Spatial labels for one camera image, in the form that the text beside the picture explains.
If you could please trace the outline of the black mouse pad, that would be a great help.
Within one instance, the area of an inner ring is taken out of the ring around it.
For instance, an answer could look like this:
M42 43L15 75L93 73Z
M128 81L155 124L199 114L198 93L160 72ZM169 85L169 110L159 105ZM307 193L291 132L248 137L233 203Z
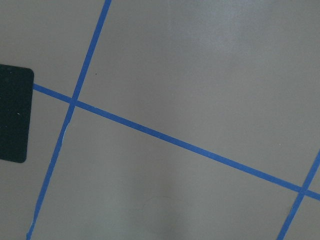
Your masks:
M27 158L34 72L0 65L0 158L24 163Z

